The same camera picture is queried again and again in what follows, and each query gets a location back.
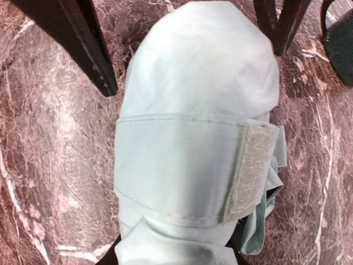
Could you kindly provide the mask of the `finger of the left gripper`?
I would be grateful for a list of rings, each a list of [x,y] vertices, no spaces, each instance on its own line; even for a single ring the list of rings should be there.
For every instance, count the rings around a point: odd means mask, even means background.
[[[270,39],[274,54],[282,56],[291,45],[311,0],[284,0],[281,14],[275,0],[254,0],[259,29]]]
[[[115,72],[92,1],[25,1],[24,13],[69,53],[102,95],[117,94]]]

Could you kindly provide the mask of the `mint green folding umbrella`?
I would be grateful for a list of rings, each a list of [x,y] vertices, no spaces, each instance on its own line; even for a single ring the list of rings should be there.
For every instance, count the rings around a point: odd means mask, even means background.
[[[133,55],[116,123],[119,264],[236,264],[258,254],[282,188],[279,69],[231,2],[189,2]]]

